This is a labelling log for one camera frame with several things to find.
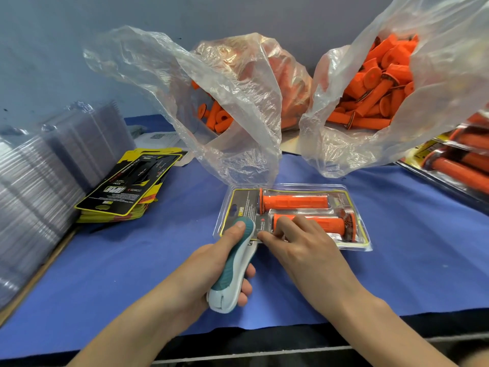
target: blue table cloth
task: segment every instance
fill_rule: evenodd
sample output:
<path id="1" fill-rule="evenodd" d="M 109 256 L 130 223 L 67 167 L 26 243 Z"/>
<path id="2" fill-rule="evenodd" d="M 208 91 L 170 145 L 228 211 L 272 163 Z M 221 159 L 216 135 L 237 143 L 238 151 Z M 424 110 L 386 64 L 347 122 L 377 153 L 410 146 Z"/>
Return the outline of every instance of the blue table cloth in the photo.
<path id="1" fill-rule="evenodd" d="M 162 129 L 154 127 L 158 121 L 143 124 Z M 399 166 L 325 179 L 301 157 L 285 154 L 277 182 L 347 186 L 374 250 L 344 255 L 361 283 L 397 314 L 489 307 L 488 216 Z M 214 241 L 226 190 L 193 160 L 169 172 L 159 201 L 141 219 L 77 234 L 0 329 L 0 359 L 83 348 L 195 249 Z M 252 262 L 257 274 L 248 305 L 230 314 L 207 311 L 187 333 L 325 322 L 265 246 Z"/>

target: clear plastic bag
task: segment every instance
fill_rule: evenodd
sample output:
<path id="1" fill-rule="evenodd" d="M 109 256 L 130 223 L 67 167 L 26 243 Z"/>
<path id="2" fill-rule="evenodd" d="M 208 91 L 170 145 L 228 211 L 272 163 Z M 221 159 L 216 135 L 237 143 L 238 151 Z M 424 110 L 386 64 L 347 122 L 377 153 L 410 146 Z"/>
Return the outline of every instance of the clear plastic bag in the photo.
<path id="1" fill-rule="evenodd" d="M 418 34 L 410 69 L 416 90 L 390 126 L 376 133 L 346 130 L 326 119 L 333 112 L 376 36 Z M 433 136 L 453 129 L 487 102 L 488 0 L 394 0 L 350 46 L 319 61 L 314 97 L 300 121 L 302 156 L 329 178 L 398 160 Z"/>
<path id="2" fill-rule="evenodd" d="M 99 35 L 84 57 L 92 70 L 149 91 L 216 177 L 228 185 L 270 185 L 281 158 L 282 96 L 263 38 L 201 42 L 189 52 L 163 33 L 124 26 Z M 192 80 L 203 90 L 194 90 Z M 197 118 L 199 104 L 211 103 L 205 92 L 235 119 L 219 136 Z"/>

